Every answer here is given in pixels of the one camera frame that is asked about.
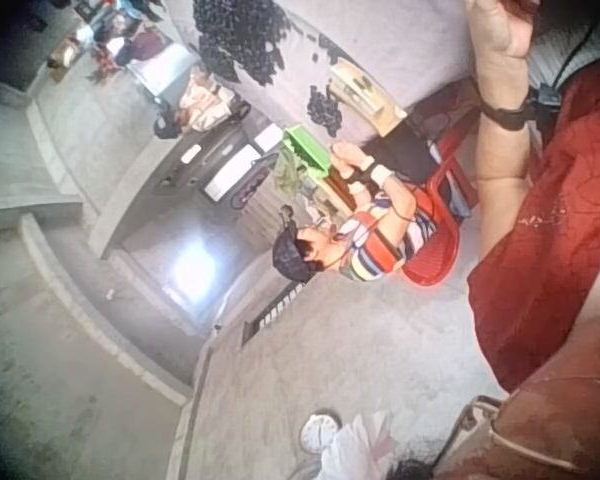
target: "green basket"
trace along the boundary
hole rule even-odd
[[[304,127],[298,125],[287,128],[282,135],[282,144],[298,156],[311,177],[321,180],[329,176],[331,168],[329,151],[320,145]]]

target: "red chair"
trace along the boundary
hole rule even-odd
[[[433,221],[437,230],[402,267],[407,278],[418,285],[429,287],[440,283],[448,275],[458,255],[460,243],[458,223],[440,197],[438,190],[447,173],[453,176],[469,208],[473,208],[478,203],[478,193],[456,161],[455,153],[477,125],[479,118],[480,110],[471,109],[437,142],[436,146],[442,160],[440,167],[425,187],[426,194],[433,204]]]

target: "striped t-shirt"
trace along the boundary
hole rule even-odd
[[[377,230],[377,223],[388,213],[390,208],[391,201],[384,192],[380,192],[370,204],[356,210],[338,230],[338,238],[345,240],[348,245],[347,253],[339,269],[341,274],[351,280],[366,282],[394,272],[420,250],[435,232],[431,216],[418,208],[400,245],[397,247],[379,246],[386,242],[382,234],[379,234],[380,242],[378,242],[377,238],[372,240],[370,233],[371,231],[380,233]],[[374,221],[365,221],[362,215],[365,215],[366,219],[370,218]]]

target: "white plastic bag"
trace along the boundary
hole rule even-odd
[[[379,461],[397,445],[391,437],[393,414],[358,415],[336,434],[322,452],[322,469],[316,480],[382,480]]]

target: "clock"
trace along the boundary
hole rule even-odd
[[[312,413],[300,429],[300,447],[312,455],[321,454],[342,428],[342,421],[331,410]]]

